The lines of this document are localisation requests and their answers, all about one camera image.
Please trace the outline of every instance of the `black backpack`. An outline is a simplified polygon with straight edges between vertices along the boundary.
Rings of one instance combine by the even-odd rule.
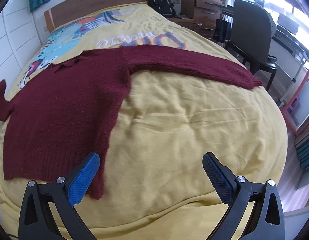
[[[174,10],[173,4],[170,0],[148,0],[148,5],[166,18],[176,16],[176,11]]]

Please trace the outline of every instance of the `chair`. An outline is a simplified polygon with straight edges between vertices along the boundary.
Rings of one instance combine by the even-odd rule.
[[[271,16],[259,5],[236,0],[234,2],[233,24],[230,41],[225,49],[233,49],[243,57],[242,64],[250,63],[250,72],[258,70],[271,73],[267,84],[268,91],[277,72],[276,57],[269,56],[272,38]]]

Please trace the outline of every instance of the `blue cartoon print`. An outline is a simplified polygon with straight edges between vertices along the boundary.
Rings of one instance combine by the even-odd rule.
[[[27,84],[30,76],[38,69],[46,69],[51,62],[64,55],[75,47],[81,37],[88,31],[112,22],[125,22],[116,19],[115,16],[122,16],[120,9],[102,12],[98,15],[82,18],[69,25],[61,27],[50,34],[39,54],[24,73],[19,87],[22,89]]]

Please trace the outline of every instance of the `cable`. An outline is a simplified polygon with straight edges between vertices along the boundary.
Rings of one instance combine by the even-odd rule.
[[[18,237],[13,236],[13,235],[10,235],[10,234],[7,234],[7,235],[8,235],[8,236],[10,236],[10,237],[13,237],[13,238],[19,239]]]

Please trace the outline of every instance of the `drawer handle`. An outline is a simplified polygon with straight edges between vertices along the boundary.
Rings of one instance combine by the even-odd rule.
[[[204,12],[204,13],[208,13],[208,14],[214,14],[214,13],[210,13],[210,12],[205,12],[205,11],[202,11],[202,12]]]

